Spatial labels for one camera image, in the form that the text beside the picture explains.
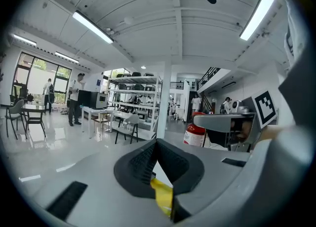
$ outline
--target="fire extinguisher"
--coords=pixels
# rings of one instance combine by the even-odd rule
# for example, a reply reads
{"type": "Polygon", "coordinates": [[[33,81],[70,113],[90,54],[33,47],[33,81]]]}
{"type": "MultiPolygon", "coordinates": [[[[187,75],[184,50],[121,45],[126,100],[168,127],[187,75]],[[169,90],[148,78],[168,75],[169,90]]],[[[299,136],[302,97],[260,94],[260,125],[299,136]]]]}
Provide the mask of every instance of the fire extinguisher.
{"type": "MultiPolygon", "coordinates": [[[[197,114],[205,114],[202,112],[194,112],[193,117],[197,114]]],[[[205,136],[205,129],[190,123],[186,129],[186,133],[184,134],[183,143],[201,147],[203,145],[205,136]]]]}

